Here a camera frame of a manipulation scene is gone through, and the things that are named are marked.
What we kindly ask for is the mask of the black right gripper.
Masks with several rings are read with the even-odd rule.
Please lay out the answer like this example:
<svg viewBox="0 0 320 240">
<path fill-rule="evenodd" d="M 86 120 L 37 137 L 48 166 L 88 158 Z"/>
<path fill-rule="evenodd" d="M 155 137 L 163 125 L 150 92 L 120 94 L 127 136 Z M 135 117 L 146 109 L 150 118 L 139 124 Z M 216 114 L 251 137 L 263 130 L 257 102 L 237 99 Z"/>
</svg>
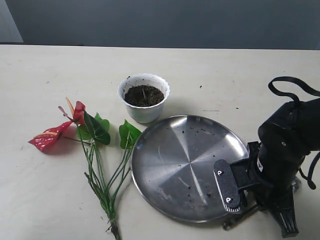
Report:
<svg viewBox="0 0 320 240">
<path fill-rule="evenodd" d="M 256 201 L 268 209 L 283 238 L 299 233 L 292 181 L 313 150 L 313 103 L 283 104 L 259 128 L 260 143 L 249 144 L 249 158 L 230 164 L 214 163 L 213 171 L 224 209 L 238 213 L 239 191 L 251 190 Z"/>
</svg>

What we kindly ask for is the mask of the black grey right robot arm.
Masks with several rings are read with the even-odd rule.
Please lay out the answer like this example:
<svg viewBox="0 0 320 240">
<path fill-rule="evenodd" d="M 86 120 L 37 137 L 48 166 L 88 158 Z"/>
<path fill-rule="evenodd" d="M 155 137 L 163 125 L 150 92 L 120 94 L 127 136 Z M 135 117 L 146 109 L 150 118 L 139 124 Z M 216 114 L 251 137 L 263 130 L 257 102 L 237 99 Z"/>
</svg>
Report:
<svg viewBox="0 0 320 240">
<path fill-rule="evenodd" d="M 281 228 L 283 238 L 294 237 L 296 223 L 293 181 L 297 174 L 311 189 L 316 156 L 303 174 L 307 155 L 320 150 L 320 101 L 290 101 L 259 128 L 259 141 L 249 142 L 248 157 L 233 163 L 219 159 L 213 173 L 224 209 L 233 214 L 247 205 L 250 192 L 260 211 L 268 211 Z"/>
</svg>

